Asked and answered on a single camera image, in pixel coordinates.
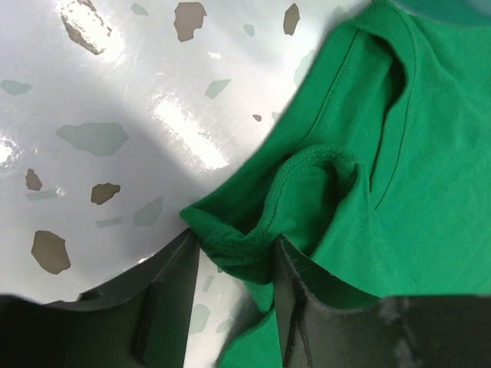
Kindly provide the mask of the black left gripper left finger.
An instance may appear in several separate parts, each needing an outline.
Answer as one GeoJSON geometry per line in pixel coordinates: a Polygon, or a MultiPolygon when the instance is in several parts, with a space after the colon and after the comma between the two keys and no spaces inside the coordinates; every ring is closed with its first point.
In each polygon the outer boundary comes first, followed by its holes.
{"type": "Polygon", "coordinates": [[[181,367],[199,265],[189,229],[82,293],[37,304],[1,296],[3,367],[181,367]]]}

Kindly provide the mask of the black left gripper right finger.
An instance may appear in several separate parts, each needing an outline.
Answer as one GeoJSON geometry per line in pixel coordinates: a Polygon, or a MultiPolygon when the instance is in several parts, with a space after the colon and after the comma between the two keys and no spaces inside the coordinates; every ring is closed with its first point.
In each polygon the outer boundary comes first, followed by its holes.
{"type": "Polygon", "coordinates": [[[284,367],[488,367],[490,296],[377,298],[274,243],[284,367]]]}

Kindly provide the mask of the green t shirt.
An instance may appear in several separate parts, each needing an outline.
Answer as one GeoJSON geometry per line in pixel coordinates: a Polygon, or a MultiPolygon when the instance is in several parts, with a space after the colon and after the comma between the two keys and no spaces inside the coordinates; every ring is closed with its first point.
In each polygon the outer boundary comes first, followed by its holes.
{"type": "Polygon", "coordinates": [[[372,2],[328,36],[257,153],[181,212],[262,320],[221,367],[279,367],[284,235],[376,297],[490,291],[490,29],[372,2]]]}

